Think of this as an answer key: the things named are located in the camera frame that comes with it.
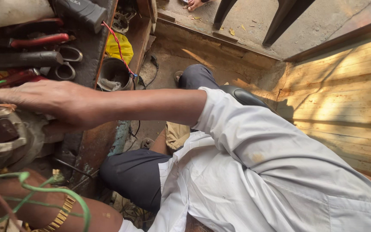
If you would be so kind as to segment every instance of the foot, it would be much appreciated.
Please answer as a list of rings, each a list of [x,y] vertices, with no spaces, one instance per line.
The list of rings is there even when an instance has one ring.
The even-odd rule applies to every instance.
[[[174,73],[174,81],[176,82],[177,87],[178,87],[178,82],[180,80],[180,76],[182,75],[183,75],[183,71],[177,71],[176,73]]]
[[[201,1],[201,0],[188,0],[188,11],[193,11],[199,7],[201,7],[202,5],[204,5],[204,3]]]
[[[141,141],[141,148],[142,149],[150,149],[150,147],[154,144],[154,140],[150,138],[144,138]]]

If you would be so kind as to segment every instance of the black power tool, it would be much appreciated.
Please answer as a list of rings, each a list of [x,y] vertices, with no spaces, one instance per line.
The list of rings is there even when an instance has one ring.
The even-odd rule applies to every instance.
[[[68,16],[85,24],[97,34],[101,23],[107,19],[107,9],[89,0],[52,0],[55,12],[59,16]]]

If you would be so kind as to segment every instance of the shirt sleeve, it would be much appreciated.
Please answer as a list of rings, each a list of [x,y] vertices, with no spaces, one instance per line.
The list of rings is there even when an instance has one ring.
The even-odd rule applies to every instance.
[[[199,89],[207,101],[193,129],[211,135],[220,151],[284,187],[371,201],[371,181],[322,143],[265,107],[243,106],[221,90]]]
[[[118,232],[144,232],[142,229],[138,229],[134,224],[129,220],[122,220],[120,230]]]

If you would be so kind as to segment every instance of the khaki pants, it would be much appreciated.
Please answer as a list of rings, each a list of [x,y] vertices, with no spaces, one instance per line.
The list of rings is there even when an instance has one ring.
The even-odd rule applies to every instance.
[[[165,124],[165,142],[172,151],[176,151],[178,148],[183,146],[189,136],[189,126],[170,122]]]

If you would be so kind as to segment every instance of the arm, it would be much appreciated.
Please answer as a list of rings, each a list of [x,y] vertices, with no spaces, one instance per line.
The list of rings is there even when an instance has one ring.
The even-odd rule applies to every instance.
[[[193,129],[210,134],[219,150],[270,186],[371,202],[371,181],[325,145],[267,108],[243,106],[220,90],[204,90],[207,102]]]
[[[0,102],[59,119],[47,129],[87,130],[115,120],[166,120],[194,125],[206,101],[202,90],[101,92],[69,81],[39,81],[0,89]]]
[[[28,184],[39,186],[45,181],[45,179],[38,173],[32,170],[27,171],[31,173],[31,176],[26,181]],[[18,179],[0,179],[0,195],[4,197],[16,197],[22,199],[28,194],[29,191],[20,186]],[[33,195],[31,200],[63,206],[65,194],[37,192]],[[91,213],[90,231],[119,231],[123,221],[120,213],[118,213],[111,206],[102,202],[88,198],[84,198],[84,201],[87,203]],[[16,201],[7,202],[11,208],[14,208],[18,204]],[[82,214],[82,208],[77,201],[73,205],[72,212]],[[25,203],[19,209],[17,217],[19,220],[28,222],[33,228],[39,229],[51,223],[58,213],[59,209],[57,208],[49,208],[31,203]],[[5,214],[7,214],[7,212],[0,207],[0,217],[4,216]],[[83,227],[84,221],[82,218],[69,215],[65,222],[56,231],[82,231]]]

